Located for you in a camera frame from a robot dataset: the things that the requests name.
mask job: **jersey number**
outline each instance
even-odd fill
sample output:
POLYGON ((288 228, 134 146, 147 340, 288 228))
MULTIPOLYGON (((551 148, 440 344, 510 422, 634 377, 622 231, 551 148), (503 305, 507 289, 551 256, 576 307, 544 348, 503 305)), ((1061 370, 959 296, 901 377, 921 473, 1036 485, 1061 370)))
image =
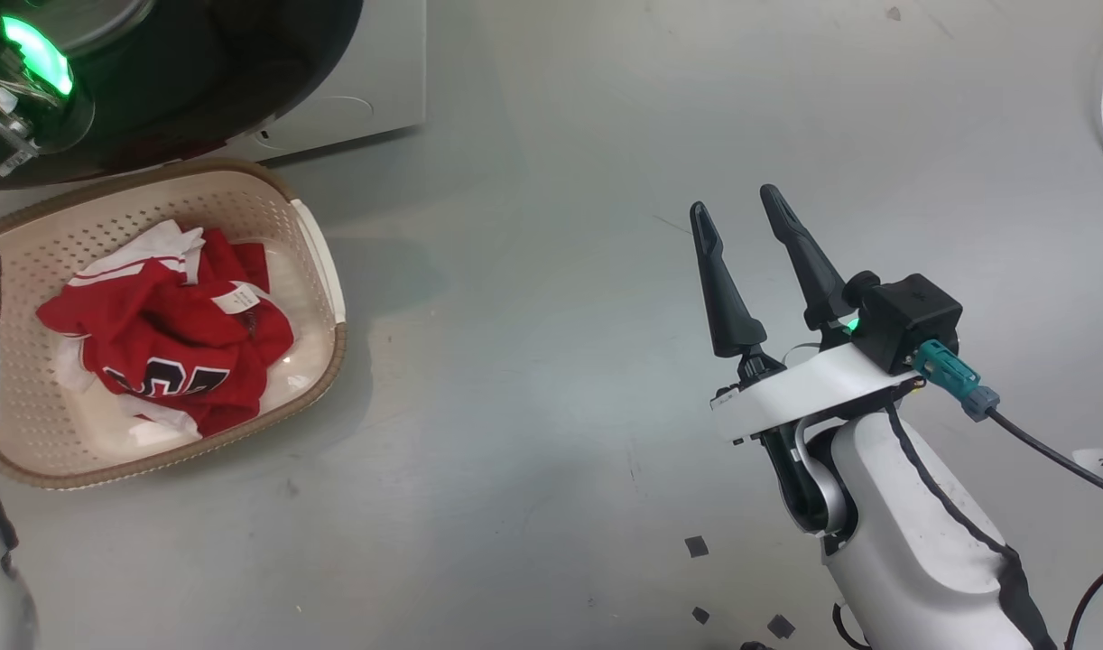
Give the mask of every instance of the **jersey number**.
POLYGON ((131 386, 127 382, 127 377, 124 377, 122 373, 114 367, 103 367, 103 371, 132 394, 150 396, 150 398, 181 394, 208 394, 231 375, 229 370, 196 365, 188 377, 186 367, 183 364, 158 356, 147 360, 147 375, 139 386, 131 386))

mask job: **red jersey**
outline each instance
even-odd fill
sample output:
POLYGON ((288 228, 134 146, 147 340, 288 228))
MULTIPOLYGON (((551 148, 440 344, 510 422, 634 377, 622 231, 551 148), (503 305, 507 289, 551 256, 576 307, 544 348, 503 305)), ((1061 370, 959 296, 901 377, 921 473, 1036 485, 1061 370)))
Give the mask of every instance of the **red jersey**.
POLYGON ((165 221, 78 271, 38 317, 82 339, 82 366, 107 390, 210 436, 258 415, 267 367, 295 344, 267 288, 261 244, 165 221))

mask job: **teal cable connector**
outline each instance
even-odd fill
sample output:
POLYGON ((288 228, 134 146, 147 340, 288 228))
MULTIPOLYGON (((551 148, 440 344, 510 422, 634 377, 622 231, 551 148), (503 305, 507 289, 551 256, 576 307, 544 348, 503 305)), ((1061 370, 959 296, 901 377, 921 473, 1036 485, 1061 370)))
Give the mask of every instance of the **teal cable connector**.
POLYGON ((1000 396, 988 386, 982 386, 982 376, 940 341, 924 341, 917 350, 913 370, 931 384, 936 384, 955 396, 961 407, 981 423, 989 408, 1002 403, 1000 396))

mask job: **clothing tag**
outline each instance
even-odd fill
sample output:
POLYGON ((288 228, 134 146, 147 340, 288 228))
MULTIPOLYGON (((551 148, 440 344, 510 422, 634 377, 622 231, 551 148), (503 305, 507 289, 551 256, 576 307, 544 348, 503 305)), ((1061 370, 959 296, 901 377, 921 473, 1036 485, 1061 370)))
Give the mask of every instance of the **clothing tag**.
POLYGON ((234 291, 213 297, 211 300, 214 300, 214 305, 217 305, 223 313, 242 313, 263 301, 246 285, 238 285, 234 291))
POLYGON ((1078 449, 1072 452, 1072 461, 1103 478, 1103 449, 1078 449))

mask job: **washing machine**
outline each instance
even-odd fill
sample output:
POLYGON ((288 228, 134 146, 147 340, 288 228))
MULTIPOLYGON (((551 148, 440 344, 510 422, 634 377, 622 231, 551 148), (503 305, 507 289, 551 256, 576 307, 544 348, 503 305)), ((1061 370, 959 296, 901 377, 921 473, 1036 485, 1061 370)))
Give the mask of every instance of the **washing machine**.
POLYGON ((81 141, 19 164, 0 190, 212 153, 265 161, 420 124, 425 11, 425 0, 0 0, 65 54, 76 102, 92 104, 81 141))

